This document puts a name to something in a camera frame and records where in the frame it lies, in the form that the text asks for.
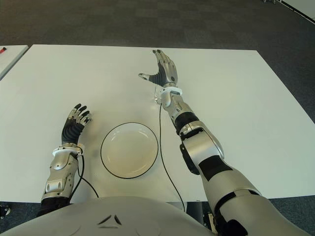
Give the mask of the robot left hand black silver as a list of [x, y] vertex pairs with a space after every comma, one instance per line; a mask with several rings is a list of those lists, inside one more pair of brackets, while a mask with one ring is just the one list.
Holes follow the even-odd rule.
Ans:
[[62, 144], [78, 144], [79, 137], [88, 122], [91, 121], [91, 113], [86, 105], [77, 104], [68, 114], [62, 129]]

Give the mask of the robot right hand black silver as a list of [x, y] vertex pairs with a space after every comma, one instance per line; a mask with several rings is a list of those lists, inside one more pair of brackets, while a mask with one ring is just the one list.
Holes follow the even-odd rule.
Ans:
[[176, 86], [178, 74], [175, 63], [160, 49], [153, 50], [153, 54], [157, 59], [158, 73], [155, 75], [139, 73], [138, 76], [161, 87], [166, 84]]

